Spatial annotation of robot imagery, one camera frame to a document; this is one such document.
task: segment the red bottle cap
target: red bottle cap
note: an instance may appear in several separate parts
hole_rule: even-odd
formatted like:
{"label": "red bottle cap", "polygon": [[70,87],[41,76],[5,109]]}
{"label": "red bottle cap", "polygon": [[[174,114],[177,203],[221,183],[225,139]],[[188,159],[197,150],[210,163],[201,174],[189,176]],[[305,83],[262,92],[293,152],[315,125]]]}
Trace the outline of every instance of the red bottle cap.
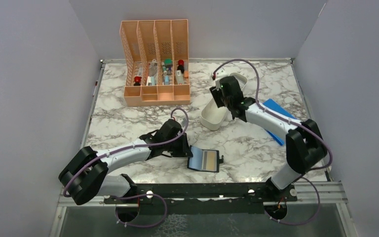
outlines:
{"label": "red bottle cap", "polygon": [[136,76],[134,77],[134,82],[140,83],[142,81],[142,77]]}

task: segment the wall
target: wall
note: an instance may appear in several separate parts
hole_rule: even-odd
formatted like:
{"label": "wall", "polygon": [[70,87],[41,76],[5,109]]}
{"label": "wall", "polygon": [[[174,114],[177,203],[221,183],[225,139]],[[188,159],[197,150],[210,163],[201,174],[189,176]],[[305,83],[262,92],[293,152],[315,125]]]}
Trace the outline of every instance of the wall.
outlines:
{"label": "wall", "polygon": [[192,58],[296,57],[326,0],[70,0],[98,55],[124,58],[123,20],[188,19]]}
{"label": "wall", "polygon": [[379,236],[379,1],[329,0],[295,70],[359,236]]}
{"label": "wall", "polygon": [[0,236],[47,236],[99,60],[67,0],[0,1]]}

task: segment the peach organizer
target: peach organizer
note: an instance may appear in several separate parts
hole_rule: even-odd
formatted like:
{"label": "peach organizer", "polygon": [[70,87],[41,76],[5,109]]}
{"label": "peach organizer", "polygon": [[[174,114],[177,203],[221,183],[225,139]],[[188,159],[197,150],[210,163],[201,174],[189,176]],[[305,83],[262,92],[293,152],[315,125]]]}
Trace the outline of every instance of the peach organizer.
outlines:
{"label": "peach organizer", "polygon": [[[184,61],[188,72],[188,20],[122,21],[120,36],[127,62],[124,99],[128,106],[190,103],[189,76],[184,78],[182,73],[183,81],[176,78],[179,60]],[[150,66],[153,59],[157,66]],[[169,84],[161,64],[165,59],[172,60]],[[141,85],[134,85],[138,74],[142,76]],[[155,74],[156,85],[147,85],[149,74]]]}

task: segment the blue book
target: blue book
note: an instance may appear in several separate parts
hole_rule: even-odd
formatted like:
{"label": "blue book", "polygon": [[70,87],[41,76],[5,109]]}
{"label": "blue book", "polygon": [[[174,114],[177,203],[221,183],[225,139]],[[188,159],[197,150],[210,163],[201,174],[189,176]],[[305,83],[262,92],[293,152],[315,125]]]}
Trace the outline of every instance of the blue book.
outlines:
{"label": "blue book", "polygon": [[[285,109],[283,109],[279,104],[277,104],[277,103],[276,103],[275,101],[273,101],[272,99],[268,99],[268,100],[265,101],[263,104],[264,104],[265,106],[267,106],[268,108],[274,110],[275,112],[278,112],[278,113],[280,113],[280,114],[282,114],[282,115],[285,115],[285,116],[287,116],[287,117],[289,117],[289,118],[295,119],[294,116],[292,116],[289,112],[287,112]],[[274,138],[274,140],[275,140],[278,144],[280,144],[280,146],[283,146],[283,145],[284,145],[284,141],[283,141],[281,138],[275,136],[273,133],[271,133],[271,132],[269,132],[269,131],[267,131],[267,132],[268,132],[268,133]]]}

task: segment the marble tabletop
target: marble tabletop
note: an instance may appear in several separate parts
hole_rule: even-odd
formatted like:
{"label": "marble tabletop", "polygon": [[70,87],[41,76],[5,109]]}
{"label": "marble tabletop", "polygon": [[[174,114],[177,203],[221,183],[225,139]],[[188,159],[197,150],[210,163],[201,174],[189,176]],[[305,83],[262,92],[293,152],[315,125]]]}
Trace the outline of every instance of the marble tabletop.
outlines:
{"label": "marble tabletop", "polygon": [[[289,62],[253,62],[261,77],[259,101],[269,98],[298,119],[306,119],[296,80]],[[220,172],[197,172],[187,169],[187,158],[156,157],[120,168],[110,175],[128,174],[135,183],[214,183],[264,182],[285,163],[285,146],[280,146],[261,127],[239,119],[226,120],[217,131],[200,123],[201,110],[212,98],[210,73],[218,62],[190,62],[191,104],[181,106],[188,112],[187,130],[190,145],[219,150],[225,162]],[[244,95],[255,96],[256,79],[252,68],[244,63],[225,66],[228,73],[248,78]],[[109,149],[136,140],[140,135],[159,129],[176,106],[128,107],[124,101],[127,75],[125,63],[107,64],[92,115],[87,145]],[[183,119],[182,112],[175,114]],[[312,181],[326,181],[322,170],[306,175]]]}

